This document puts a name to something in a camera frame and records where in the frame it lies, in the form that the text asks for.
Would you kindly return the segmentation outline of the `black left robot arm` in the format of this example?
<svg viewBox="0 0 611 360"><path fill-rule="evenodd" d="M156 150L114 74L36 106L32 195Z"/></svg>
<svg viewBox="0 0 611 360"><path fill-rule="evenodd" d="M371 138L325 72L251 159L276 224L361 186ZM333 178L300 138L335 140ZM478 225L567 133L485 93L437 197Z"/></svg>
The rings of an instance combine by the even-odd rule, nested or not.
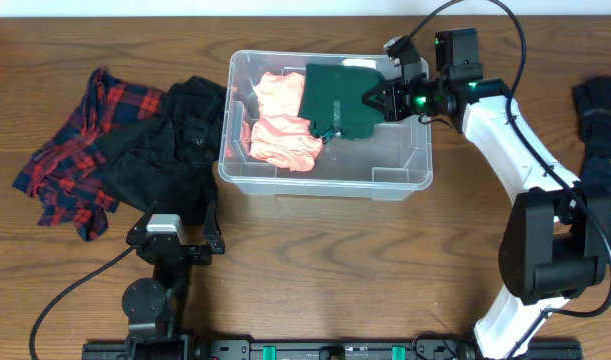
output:
<svg viewBox="0 0 611 360"><path fill-rule="evenodd" d="M153 266L153 274L134 281L125 290L122 308L128 318L129 359L207 359L209 352L181 326L195 266L209 266L214 255L225 252L211 201L203 222L203 242L186 240L181 217L147 211L129 230L126 243Z"/></svg>

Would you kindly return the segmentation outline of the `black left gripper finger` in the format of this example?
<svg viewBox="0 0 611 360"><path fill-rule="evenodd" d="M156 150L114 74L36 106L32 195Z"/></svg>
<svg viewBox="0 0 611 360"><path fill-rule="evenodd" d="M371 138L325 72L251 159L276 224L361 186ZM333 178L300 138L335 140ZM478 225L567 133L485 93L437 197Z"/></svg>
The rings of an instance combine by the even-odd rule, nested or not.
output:
<svg viewBox="0 0 611 360"><path fill-rule="evenodd" d="M129 234L136 234L146 232L147 224L149 223L153 212L158 204L157 200L154 200L144 211L143 215L139 218L139 220L131 227L129 230Z"/></svg>
<svg viewBox="0 0 611 360"><path fill-rule="evenodd" d="M223 235L217 218L217 205L215 201L210 201L206 210L203 223L203 239L208 245L222 245Z"/></svg>

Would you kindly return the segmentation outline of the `black garment with grey stripe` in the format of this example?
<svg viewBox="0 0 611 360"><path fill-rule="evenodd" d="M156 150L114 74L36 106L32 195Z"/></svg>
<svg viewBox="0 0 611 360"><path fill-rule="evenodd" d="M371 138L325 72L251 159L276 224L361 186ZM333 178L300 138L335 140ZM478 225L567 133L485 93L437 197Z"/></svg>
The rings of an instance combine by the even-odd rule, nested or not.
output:
<svg viewBox="0 0 611 360"><path fill-rule="evenodd" d="M611 159L611 76L593 77L574 86L572 97L586 152Z"/></svg>

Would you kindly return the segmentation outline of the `salmon pink garment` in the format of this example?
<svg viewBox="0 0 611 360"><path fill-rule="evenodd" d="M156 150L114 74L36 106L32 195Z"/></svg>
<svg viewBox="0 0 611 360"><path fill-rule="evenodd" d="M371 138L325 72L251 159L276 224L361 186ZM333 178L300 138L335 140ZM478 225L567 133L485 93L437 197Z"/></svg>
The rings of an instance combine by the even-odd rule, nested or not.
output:
<svg viewBox="0 0 611 360"><path fill-rule="evenodd" d="M310 133L310 121L298 116L305 76L265 72L252 87L258 119L242 121L234 139L246 155L292 172L309 172L324 145Z"/></svg>

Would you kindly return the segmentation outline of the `dark green garment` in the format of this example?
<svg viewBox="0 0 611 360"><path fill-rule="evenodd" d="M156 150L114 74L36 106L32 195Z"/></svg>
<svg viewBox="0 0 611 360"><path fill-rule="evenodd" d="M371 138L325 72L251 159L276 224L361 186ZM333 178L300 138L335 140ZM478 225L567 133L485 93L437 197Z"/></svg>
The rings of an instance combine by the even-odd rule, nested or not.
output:
<svg viewBox="0 0 611 360"><path fill-rule="evenodd" d="M363 95L385 78L375 69L308 64L298 116L310 121L312 136L329 142L368 139L384 115L363 102Z"/></svg>

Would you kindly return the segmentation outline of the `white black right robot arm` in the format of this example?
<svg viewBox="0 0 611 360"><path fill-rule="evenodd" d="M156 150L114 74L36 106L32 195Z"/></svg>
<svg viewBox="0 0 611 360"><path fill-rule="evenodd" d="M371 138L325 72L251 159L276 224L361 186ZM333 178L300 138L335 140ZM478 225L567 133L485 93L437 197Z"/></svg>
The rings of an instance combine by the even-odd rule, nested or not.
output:
<svg viewBox="0 0 611 360"><path fill-rule="evenodd" d="M409 36L386 43L398 77L363 94L389 122L410 116L449 123L483 154L512 204L498 252L502 288L468 340L417 338L417 359L579 359L576 341L540 340L538 330L587 288L611 284L611 202L562 166L530 129L512 90L486 78L472 28L436 34L430 78Z"/></svg>

